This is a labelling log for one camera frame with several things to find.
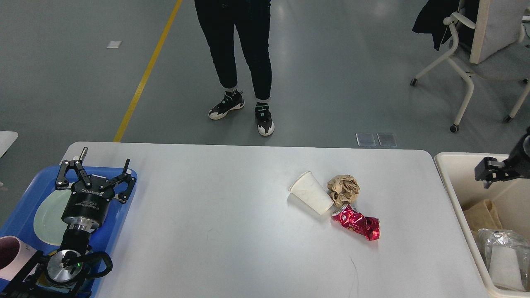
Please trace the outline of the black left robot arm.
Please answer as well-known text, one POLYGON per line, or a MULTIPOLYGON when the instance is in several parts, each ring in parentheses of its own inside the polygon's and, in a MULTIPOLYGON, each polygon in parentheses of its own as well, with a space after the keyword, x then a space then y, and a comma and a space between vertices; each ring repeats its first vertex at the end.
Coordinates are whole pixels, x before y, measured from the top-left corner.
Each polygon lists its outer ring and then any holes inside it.
POLYGON ((112 271, 138 177, 84 168, 87 151, 39 172, 1 228, 2 298, 89 298, 112 271))

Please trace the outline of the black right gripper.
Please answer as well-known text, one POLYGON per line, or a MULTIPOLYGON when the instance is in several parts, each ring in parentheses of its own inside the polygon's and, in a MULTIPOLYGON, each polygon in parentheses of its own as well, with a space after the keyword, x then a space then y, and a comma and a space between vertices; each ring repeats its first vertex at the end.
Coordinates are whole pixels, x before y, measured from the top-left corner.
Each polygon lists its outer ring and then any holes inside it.
POLYGON ((496 158, 485 157, 475 167, 475 180, 483 182, 483 188, 488 189, 492 183, 510 181, 515 178, 529 179, 530 177, 530 127, 517 142, 508 159, 498 161, 496 158))

